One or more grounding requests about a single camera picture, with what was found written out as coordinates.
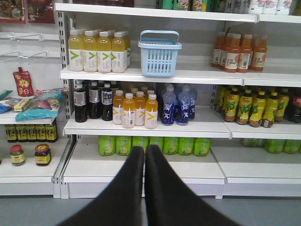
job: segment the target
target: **green drink can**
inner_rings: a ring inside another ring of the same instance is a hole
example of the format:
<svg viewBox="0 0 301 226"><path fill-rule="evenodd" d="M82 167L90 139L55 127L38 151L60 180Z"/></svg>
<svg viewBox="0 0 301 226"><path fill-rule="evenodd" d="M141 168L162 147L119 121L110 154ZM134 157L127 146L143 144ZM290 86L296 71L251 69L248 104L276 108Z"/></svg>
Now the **green drink can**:
<svg viewBox="0 0 301 226"><path fill-rule="evenodd" d="M101 156L109 156L115 153L115 137L99 136L98 141L99 154Z"/></svg>

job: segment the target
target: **sauce jar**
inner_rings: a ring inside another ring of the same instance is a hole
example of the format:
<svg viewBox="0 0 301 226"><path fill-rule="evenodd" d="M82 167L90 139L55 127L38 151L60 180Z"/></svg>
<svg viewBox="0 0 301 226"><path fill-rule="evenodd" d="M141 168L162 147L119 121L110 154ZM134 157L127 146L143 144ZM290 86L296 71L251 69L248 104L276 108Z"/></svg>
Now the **sauce jar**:
<svg viewBox="0 0 301 226"><path fill-rule="evenodd" d="M21 145L11 146L10 158L14 166L21 166L25 163L25 155Z"/></svg>
<svg viewBox="0 0 301 226"><path fill-rule="evenodd" d="M38 166L47 166L51 161L51 152L49 145L42 144L36 146L36 152L34 156L36 158L36 164Z"/></svg>

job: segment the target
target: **red jar lid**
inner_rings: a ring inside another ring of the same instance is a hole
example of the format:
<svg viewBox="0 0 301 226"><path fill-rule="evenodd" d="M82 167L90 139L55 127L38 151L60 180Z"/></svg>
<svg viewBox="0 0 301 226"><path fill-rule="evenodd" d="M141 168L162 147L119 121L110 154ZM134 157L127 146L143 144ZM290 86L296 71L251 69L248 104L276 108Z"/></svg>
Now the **red jar lid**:
<svg viewBox="0 0 301 226"><path fill-rule="evenodd" d="M10 147L10 151L11 152L19 152L22 150L22 146L21 145L13 145Z"/></svg>

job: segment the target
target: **blue bottle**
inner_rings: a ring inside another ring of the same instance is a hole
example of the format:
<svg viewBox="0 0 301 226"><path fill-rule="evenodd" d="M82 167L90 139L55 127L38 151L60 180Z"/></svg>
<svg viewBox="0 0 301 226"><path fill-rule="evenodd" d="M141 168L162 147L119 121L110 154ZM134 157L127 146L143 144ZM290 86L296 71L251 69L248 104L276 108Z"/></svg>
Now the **blue bottle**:
<svg viewBox="0 0 301 226"><path fill-rule="evenodd" d="M161 123L165 126L171 126L174 123L174 103L174 87L170 85L166 88L166 93L163 95L163 113Z"/></svg>
<svg viewBox="0 0 301 226"><path fill-rule="evenodd" d="M198 97L197 88L192 86L190 88L190 105L189 105L189 120L193 120L196 112L196 100Z"/></svg>
<svg viewBox="0 0 301 226"><path fill-rule="evenodd" d="M180 126L186 126L189 119L189 105L190 105L190 88L188 85L185 85L182 89L182 93L179 94L178 100L178 116L176 123Z"/></svg>

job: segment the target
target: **red snack pouch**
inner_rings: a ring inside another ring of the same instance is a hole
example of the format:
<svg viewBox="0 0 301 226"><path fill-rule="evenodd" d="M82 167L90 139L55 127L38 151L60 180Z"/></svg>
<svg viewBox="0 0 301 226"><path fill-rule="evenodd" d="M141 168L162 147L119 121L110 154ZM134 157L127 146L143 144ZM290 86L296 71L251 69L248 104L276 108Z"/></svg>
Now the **red snack pouch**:
<svg viewBox="0 0 301 226"><path fill-rule="evenodd" d="M27 0L28 22L54 24L52 0Z"/></svg>
<svg viewBox="0 0 301 226"><path fill-rule="evenodd" d="M34 95L32 88L32 79L28 71L23 71L21 67L18 67L18 72L13 72L15 82L17 85L18 95L21 97L29 97Z"/></svg>

